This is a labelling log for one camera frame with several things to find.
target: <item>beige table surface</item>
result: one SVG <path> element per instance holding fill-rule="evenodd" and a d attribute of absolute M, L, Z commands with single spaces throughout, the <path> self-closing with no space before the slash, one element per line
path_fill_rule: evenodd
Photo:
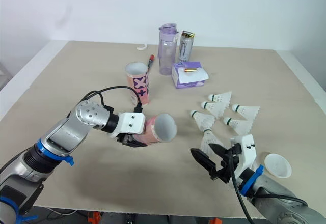
<path fill-rule="evenodd" d="M 126 64 L 146 63 L 150 54 L 157 53 L 154 45 L 145 51 L 136 47 L 69 42 L 0 121 L 0 165 L 36 142 L 88 91 L 126 85 Z M 147 117 L 170 113 L 178 126 L 172 142 L 135 149 L 93 130 L 72 153 L 75 165 L 63 162 L 56 168 L 36 205 L 243 217 L 234 190 L 220 180 L 210 180 L 189 151 L 198 147 L 202 138 L 189 111 L 203 111 L 200 102 L 210 93 L 232 90 L 231 103 L 261 106 L 251 131 L 258 163 L 267 152 L 286 157 L 292 176 L 276 180 L 326 216 L 326 116 L 278 54 L 272 50 L 194 47 L 192 61 L 200 61 L 209 74 L 203 87 L 176 89 L 171 77 L 159 75 L 158 60 L 150 73 L 151 101 L 143 113 Z M 128 91 L 107 92 L 104 98 L 115 112 L 133 110 Z M 225 115 L 241 119 L 230 109 Z M 236 135 L 222 121 L 215 123 L 213 132 L 225 145 Z M 253 217 L 261 217 L 246 203 Z"/>

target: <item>shuttlecock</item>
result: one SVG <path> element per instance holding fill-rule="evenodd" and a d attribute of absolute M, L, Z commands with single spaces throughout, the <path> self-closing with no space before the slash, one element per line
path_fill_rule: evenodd
<path fill-rule="evenodd" d="M 211 130 L 206 129 L 204 131 L 204 136 L 200 144 L 200 150 L 203 151 L 208 156 L 212 155 L 214 152 L 209 144 L 219 144 L 224 147 L 224 144 L 217 139 L 217 137 L 212 133 Z"/>
<path fill-rule="evenodd" d="M 232 95 L 232 91 L 229 91 L 227 93 L 221 93 L 221 94 L 209 94 L 208 99 L 209 101 L 213 101 L 213 102 L 225 103 L 226 108 L 228 108 L 231 100 L 231 95 Z"/>
<path fill-rule="evenodd" d="M 238 112 L 247 120 L 253 121 L 260 110 L 260 106 L 240 106 L 239 104 L 234 104 L 232 110 Z"/>
<path fill-rule="evenodd" d="M 230 117 L 224 117 L 223 122 L 231 126 L 238 135 L 247 135 L 253 126 L 253 121 L 235 120 Z"/>
<path fill-rule="evenodd" d="M 206 129 L 210 129 L 215 121 L 215 117 L 212 115 L 207 115 L 203 113 L 199 113 L 196 110 L 190 111 L 190 116 L 193 117 L 196 121 L 196 124 L 200 131 L 204 131 Z"/>
<path fill-rule="evenodd" d="M 216 102 L 216 103 L 202 102 L 201 106 L 202 108 L 211 112 L 211 114 L 214 115 L 216 119 L 218 119 L 224 114 L 224 111 L 227 107 L 227 105 L 223 102 Z"/>

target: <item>table edge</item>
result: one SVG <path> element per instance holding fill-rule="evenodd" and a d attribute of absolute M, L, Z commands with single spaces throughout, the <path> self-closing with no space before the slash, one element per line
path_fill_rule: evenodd
<path fill-rule="evenodd" d="M 36 77 L 41 74 L 51 60 L 68 43 L 67 40 L 51 40 L 46 44 L 1 90 L 0 121 L 30 88 Z"/>
<path fill-rule="evenodd" d="M 315 102 L 326 115 L 326 91 L 319 85 L 319 83 L 312 77 L 299 60 L 290 52 L 286 50 L 276 50 L 278 55 L 283 59 L 290 70 L 295 74 L 299 81 L 304 85 Z"/>

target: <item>red marker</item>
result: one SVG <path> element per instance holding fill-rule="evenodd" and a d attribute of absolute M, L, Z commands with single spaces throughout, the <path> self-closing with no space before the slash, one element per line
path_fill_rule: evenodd
<path fill-rule="evenodd" d="M 151 68 L 152 64 L 153 64 L 153 61 L 155 59 L 155 56 L 154 55 L 151 55 L 151 57 L 149 57 L 149 60 L 148 60 L 148 71 L 149 69 Z"/>

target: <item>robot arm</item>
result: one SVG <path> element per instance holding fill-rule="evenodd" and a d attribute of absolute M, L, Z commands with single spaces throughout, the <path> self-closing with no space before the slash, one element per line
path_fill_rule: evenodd
<path fill-rule="evenodd" d="M 230 149 L 210 144 L 214 153 L 222 158 L 222 168 L 218 171 L 215 163 L 200 149 L 191 149 L 191 153 L 208 170 L 212 180 L 220 178 L 228 183 L 233 174 L 234 187 L 272 224 L 326 223 L 326 219 L 310 209 L 305 201 L 297 199 L 290 190 L 263 175 L 262 165 L 255 172 L 250 169 L 256 159 L 252 135 L 237 136 L 231 139 L 231 144 Z"/>
<path fill-rule="evenodd" d="M 22 220 L 54 168 L 62 161 L 74 164 L 70 154 L 91 129 L 105 131 L 128 146 L 142 147 L 146 144 L 133 140 L 131 135 L 141 134 L 144 124 L 142 113 L 115 115 L 111 107 L 92 100 L 81 101 L 69 117 L 0 169 L 0 223 L 14 224 Z"/>

